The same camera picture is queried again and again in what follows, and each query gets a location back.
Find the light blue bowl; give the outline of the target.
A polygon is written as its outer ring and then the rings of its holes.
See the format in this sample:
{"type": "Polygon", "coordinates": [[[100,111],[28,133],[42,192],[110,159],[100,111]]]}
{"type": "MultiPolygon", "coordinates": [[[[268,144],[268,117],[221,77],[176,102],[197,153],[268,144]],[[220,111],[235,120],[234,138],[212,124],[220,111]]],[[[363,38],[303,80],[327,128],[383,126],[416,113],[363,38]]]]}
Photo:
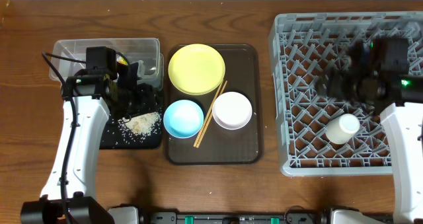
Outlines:
{"type": "Polygon", "coordinates": [[[204,123],[201,107],[191,100],[178,100],[165,110],[164,127],[175,138],[187,139],[196,135],[204,123]]]}

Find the pale green cup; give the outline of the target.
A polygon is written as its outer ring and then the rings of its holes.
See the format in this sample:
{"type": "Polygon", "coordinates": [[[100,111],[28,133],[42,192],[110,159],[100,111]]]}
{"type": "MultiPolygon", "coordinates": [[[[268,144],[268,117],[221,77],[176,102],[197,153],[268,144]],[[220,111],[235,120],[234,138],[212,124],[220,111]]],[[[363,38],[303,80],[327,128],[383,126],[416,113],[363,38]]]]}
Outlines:
{"type": "Polygon", "coordinates": [[[331,120],[325,133],[332,143],[341,145],[352,139],[360,129],[360,121],[353,114],[343,114],[331,120]]]}

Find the yellow plate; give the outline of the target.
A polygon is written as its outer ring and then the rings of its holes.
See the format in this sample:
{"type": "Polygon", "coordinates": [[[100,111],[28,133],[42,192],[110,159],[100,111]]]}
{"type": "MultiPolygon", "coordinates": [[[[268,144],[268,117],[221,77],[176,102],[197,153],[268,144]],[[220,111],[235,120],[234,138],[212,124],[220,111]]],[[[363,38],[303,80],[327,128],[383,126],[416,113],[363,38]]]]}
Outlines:
{"type": "Polygon", "coordinates": [[[173,86],[189,95],[203,95],[216,89],[225,76],[223,56],[205,44],[189,44],[171,57],[168,75],[173,86]]]}

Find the pink white bowl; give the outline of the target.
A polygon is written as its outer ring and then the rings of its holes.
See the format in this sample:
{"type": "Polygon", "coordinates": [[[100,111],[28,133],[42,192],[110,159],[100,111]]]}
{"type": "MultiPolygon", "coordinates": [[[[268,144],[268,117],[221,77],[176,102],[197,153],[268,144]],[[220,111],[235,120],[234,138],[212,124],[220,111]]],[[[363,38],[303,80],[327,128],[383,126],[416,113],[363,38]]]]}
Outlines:
{"type": "Polygon", "coordinates": [[[238,130],[246,126],[252,117],[249,99],[237,92],[219,95],[212,108],[215,122],[224,129],[238,130]]]}

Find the pandan cake wrapper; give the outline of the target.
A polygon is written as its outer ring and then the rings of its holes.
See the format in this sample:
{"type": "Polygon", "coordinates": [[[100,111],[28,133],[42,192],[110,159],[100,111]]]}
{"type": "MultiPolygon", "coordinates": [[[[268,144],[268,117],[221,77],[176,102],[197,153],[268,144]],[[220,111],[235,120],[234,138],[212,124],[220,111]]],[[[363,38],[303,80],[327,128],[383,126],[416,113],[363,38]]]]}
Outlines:
{"type": "Polygon", "coordinates": [[[123,65],[129,65],[130,62],[125,56],[117,55],[117,62],[123,65]]]}

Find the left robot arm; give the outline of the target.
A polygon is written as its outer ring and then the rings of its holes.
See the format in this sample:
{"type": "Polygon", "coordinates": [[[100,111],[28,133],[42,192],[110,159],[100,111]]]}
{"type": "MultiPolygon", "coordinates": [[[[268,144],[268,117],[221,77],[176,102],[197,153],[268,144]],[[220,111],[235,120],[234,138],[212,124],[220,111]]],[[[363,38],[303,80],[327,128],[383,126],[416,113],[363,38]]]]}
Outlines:
{"type": "Polygon", "coordinates": [[[37,201],[24,202],[21,223],[144,223],[134,205],[104,209],[96,200],[95,172],[111,110],[139,114],[137,65],[113,62],[58,76],[63,127],[54,165],[37,201]]]}

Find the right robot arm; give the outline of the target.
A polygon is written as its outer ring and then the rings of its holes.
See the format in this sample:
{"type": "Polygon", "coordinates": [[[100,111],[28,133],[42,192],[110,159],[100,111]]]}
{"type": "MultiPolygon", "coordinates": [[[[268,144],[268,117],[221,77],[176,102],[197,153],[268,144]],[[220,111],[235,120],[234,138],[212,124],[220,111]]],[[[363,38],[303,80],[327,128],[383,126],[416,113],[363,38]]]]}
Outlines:
{"type": "Polygon", "coordinates": [[[319,96],[374,107],[391,154],[394,223],[422,222],[422,77],[409,73],[408,40],[356,42],[350,68],[327,69],[315,83],[319,96]]]}

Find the rice food waste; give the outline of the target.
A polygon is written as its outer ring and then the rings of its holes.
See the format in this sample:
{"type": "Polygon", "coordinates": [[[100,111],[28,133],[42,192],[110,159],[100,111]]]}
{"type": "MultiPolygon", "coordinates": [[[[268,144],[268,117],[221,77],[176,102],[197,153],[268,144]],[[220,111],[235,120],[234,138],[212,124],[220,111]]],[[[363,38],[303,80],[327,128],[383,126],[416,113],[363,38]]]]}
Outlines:
{"type": "Polygon", "coordinates": [[[142,114],[118,121],[124,141],[143,142],[160,133],[161,115],[158,112],[142,114]]]}

